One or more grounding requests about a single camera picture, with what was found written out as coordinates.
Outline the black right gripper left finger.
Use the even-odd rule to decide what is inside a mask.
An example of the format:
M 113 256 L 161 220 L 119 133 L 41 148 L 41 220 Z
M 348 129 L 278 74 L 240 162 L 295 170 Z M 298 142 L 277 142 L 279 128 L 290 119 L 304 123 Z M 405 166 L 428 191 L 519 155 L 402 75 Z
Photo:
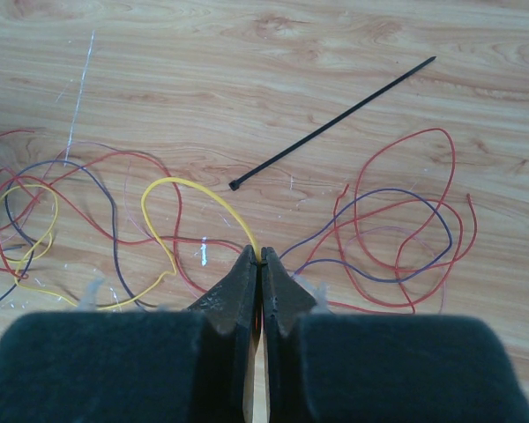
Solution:
M 249 422 L 257 259 L 182 311 L 40 312 L 0 339 L 0 422 Z

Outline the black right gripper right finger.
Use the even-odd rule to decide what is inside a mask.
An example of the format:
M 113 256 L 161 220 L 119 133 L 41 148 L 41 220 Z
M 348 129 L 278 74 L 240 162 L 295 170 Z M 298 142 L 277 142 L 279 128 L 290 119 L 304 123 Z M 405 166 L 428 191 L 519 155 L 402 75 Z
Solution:
M 529 422 L 496 334 L 458 315 L 334 314 L 262 251 L 271 422 Z

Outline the black zip tie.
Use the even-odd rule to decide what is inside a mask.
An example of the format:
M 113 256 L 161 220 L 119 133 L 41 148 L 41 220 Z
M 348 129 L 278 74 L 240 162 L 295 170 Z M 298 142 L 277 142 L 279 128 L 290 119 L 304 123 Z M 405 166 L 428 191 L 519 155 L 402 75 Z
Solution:
M 238 190 L 242 186 L 242 184 L 245 183 L 249 178 L 253 177 L 254 175 L 256 175 L 258 173 L 260 173 L 261 171 L 263 171 L 264 169 L 266 169 L 266 168 L 270 167 L 271 165 L 275 164 L 279 160 L 282 160 L 289 153 L 294 152 L 296 149 L 302 147 L 303 145 L 305 145 L 306 143 L 308 143 L 312 139 L 320 136 L 321 134 L 326 132 L 328 129 L 332 128 L 337 123 L 343 121 L 348 116 L 352 115 L 353 113 L 355 113 L 359 109 L 365 107 L 371 101 L 373 101 L 373 100 L 377 99 L 378 97 L 380 97 L 381 95 L 387 93 L 388 91 L 390 91 L 396 85 L 399 85 L 400 83 L 404 82 L 405 80 L 410 78 L 412 75 L 414 75 L 418 71 L 424 69 L 425 67 L 427 67 L 428 65 L 433 63 L 436 59 L 437 59 L 437 56 L 430 56 L 425 61 L 419 63 L 418 65 L 413 67 L 411 70 L 408 70 L 406 73 L 404 73 L 401 76 L 399 76 L 398 78 L 394 79 L 389 84 L 379 88 L 377 91 L 373 92 L 371 95 L 369 95 L 368 97 L 366 97 L 363 100 L 359 101 L 355 105 L 351 106 L 346 111 L 344 111 L 341 114 L 337 115 L 336 117 L 332 118 L 329 122 L 323 124 L 318 129 L 316 129 L 313 132 L 309 133 L 307 136 L 305 136 L 305 137 L 301 138 L 300 140 L 298 140 L 297 142 L 291 144 L 289 147 L 285 148 L 281 152 L 278 152 L 277 154 L 275 154 L 274 156 L 272 156 L 268 160 L 264 161 L 260 165 L 254 167 L 253 169 L 251 169 L 247 173 L 243 174 L 242 176 L 240 176 L 240 177 L 238 177 L 236 179 L 233 179 L 228 184 L 228 187 L 232 191 Z

